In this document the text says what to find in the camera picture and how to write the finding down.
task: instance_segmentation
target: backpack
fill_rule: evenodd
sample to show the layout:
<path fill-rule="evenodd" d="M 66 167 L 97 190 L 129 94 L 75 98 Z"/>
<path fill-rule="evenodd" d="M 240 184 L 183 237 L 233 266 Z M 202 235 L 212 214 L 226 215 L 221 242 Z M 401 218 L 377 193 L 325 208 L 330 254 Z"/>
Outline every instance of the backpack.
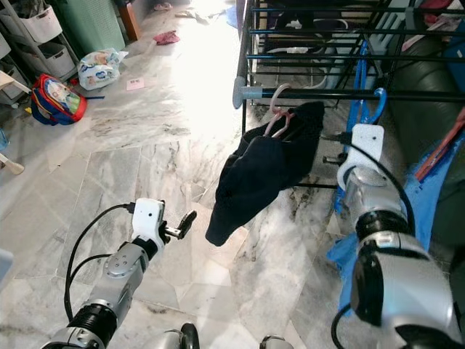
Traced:
<path fill-rule="evenodd" d="M 32 88 L 32 115 L 42 124 L 70 125 L 82 119 L 87 100 L 56 78 L 41 74 Z"/>

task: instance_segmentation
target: red cloth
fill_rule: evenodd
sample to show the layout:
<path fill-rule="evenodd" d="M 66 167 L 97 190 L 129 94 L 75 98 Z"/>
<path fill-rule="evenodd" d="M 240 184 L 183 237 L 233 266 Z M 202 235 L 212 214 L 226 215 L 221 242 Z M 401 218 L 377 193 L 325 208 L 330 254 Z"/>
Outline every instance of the red cloth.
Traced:
<path fill-rule="evenodd" d="M 157 45 L 167 45 L 178 42 L 181 39 L 176 35 L 176 31 L 167 31 L 166 33 L 154 36 L 153 40 L 157 41 Z"/>
<path fill-rule="evenodd" d="M 452 3 L 452 0 L 426 0 L 423 4 L 420 5 L 422 9 L 447 9 L 448 6 Z M 432 13 L 426 13 L 424 15 L 424 21 L 426 24 L 435 24 L 437 22 L 437 17 L 439 15 L 434 15 Z"/>

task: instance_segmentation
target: marble floor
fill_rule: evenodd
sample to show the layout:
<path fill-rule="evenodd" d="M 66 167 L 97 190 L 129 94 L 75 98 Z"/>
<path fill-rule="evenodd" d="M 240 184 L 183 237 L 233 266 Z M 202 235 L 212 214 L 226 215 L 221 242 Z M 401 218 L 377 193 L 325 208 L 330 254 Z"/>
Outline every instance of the marble floor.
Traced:
<path fill-rule="evenodd" d="M 0 348 L 40 348 L 67 324 L 63 276 L 77 235 L 102 210 L 139 197 L 165 199 L 171 225 L 191 209 L 198 219 L 150 266 L 110 348 L 141 348 L 186 321 L 198 327 L 202 348 L 258 348 L 267 334 L 296 349 L 333 347 L 341 285 L 325 254 L 344 229 L 332 190 L 285 190 L 224 246 L 204 237 L 219 173 L 240 139 L 240 111 L 232 107 L 238 34 L 222 18 L 205 26 L 175 11 L 147 17 L 121 78 L 91 93 L 105 99 L 89 101 L 77 124 L 44 126 L 18 113 L 2 125 L 11 141 L 5 154 L 25 171 L 0 170 L 0 246 L 15 254 L 0 294 Z M 181 41 L 155 45 L 154 35 L 174 29 Z M 146 88 L 127 92 L 126 81 L 138 77 Z M 249 127 L 264 122 L 259 111 L 249 114 Z M 346 115 L 344 103 L 328 109 L 325 131 L 342 130 Z M 386 142 L 395 146 L 389 134 Z M 334 181 L 336 169 L 321 156 L 338 152 L 322 141 L 313 180 Z M 77 260 L 117 250 L 130 223 L 122 210 L 105 216 Z M 73 309 L 101 264 L 77 277 Z M 372 330 L 355 318 L 343 320 L 340 333 L 348 348 L 374 346 Z"/>

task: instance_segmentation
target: clothes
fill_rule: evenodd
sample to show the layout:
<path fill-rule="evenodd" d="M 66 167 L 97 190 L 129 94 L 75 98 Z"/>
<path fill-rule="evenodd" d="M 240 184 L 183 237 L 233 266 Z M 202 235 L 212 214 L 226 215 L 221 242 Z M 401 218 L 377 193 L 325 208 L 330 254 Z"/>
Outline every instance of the clothes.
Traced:
<path fill-rule="evenodd" d="M 178 42 L 181 39 L 176 35 L 176 31 L 167 31 L 166 33 L 154 36 L 153 40 L 157 41 L 157 45 L 167 45 Z"/>
<path fill-rule="evenodd" d="M 441 187 L 453 157 L 464 139 L 465 137 L 462 135 L 422 183 L 419 183 L 415 178 L 416 169 L 414 169 L 408 175 L 407 183 L 405 184 L 405 193 L 412 203 L 416 222 L 415 237 L 427 251 L 431 240 L 434 212 L 436 211 L 436 203 L 439 198 Z M 351 233 L 345 238 L 338 240 L 326 254 L 326 257 L 330 261 L 336 263 L 341 276 L 342 290 L 339 297 L 339 309 L 350 302 L 352 272 L 357 259 L 357 244 L 357 235 Z"/>
<path fill-rule="evenodd" d="M 212 244 L 223 245 L 235 229 L 271 204 L 280 190 L 294 186 L 310 172 L 323 129 L 324 104 L 305 103 L 289 113 L 296 115 L 280 138 L 263 137 L 267 125 L 252 129 L 226 160 L 206 232 Z M 270 134 L 284 124 L 281 118 Z M 297 130 L 300 133 L 294 138 L 283 141 Z"/>

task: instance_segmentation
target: black metal rack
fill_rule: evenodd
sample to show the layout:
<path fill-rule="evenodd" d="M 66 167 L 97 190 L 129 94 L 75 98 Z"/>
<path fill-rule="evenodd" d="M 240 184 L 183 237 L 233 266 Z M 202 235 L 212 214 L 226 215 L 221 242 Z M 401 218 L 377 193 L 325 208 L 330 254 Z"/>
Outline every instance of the black metal rack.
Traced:
<path fill-rule="evenodd" d="M 465 42 L 465 33 L 458 31 L 436 31 L 417 28 L 415 18 L 424 14 L 449 14 L 465 17 L 462 9 L 422 9 L 416 8 L 416 0 L 405 0 L 405 7 L 391 7 L 392 0 L 331 0 L 328 6 L 278 6 L 276 0 L 246 0 L 243 18 L 243 29 L 240 42 L 240 59 L 238 73 L 235 80 L 233 105 L 242 106 L 242 133 L 246 131 L 246 115 L 248 100 L 271 98 L 277 87 L 258 86 L 255 81 L 260 76 L 292 76 L 307 77 L 334 76 L 336 83 L 318 89 L 286 89 L 280 95 L 285 99 L 308 100 L 375 100 L 374 87 L 372 89 L 354 90 L 347 87 L 347 82 L 355 75 L 354 67 L 357 60 L 365 58 L 373 67 L 368 76 L 376 80 L 375 87 L 383 87 L 387 91 L 389 100 L 428 101 L 428 102 L 463 102 L 463 92 L 420 92 L 400 91 L 392 88 L 394 74 L 403 68 L 421 61 L 465 63 L 465 58 L 443 57 L 445 49 L 428 55 L 404 55 L 402 45 L 406 38 L 415 35 L 424 36 L 457 36 L 460 39 L 455 45 Z M 276 21 L 277 13 L 292 12 L 295 15 L 321 14 L 319 19 L 345 21 L 356 20 L 357 24 L 351 28 L 272 28 L 271 23 Z M 387 22 L 400 21 L 397 28 L 389 28 Z M 374 49 L 373 36 L 389 36 L 397 40 L 394 53 L 377 52 Z M 368 55 L 359 53 L 362 42 L 369 44 Z M 283 47 L 287 42 L 299 43 L 308 47 L 307 53 L 269 53 L 267 47 Z M 339 53 L 344 48 L 347 53 Z M 307 187 L 334 188 L 332 185 L 301 185 Z"/>

